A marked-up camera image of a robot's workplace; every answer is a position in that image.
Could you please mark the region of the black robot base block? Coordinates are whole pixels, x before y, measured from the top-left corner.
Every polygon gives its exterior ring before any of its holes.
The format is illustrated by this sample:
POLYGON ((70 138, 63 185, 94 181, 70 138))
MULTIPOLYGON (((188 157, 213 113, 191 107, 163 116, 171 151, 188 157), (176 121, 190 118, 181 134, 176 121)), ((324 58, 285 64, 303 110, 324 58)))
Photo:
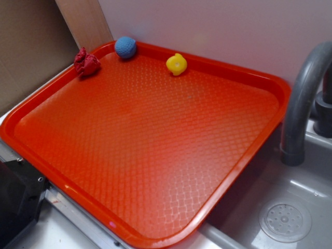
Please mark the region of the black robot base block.
POLYGON ((1 162, 1 248, 38 223, 47 179, 27 161, 1 162))

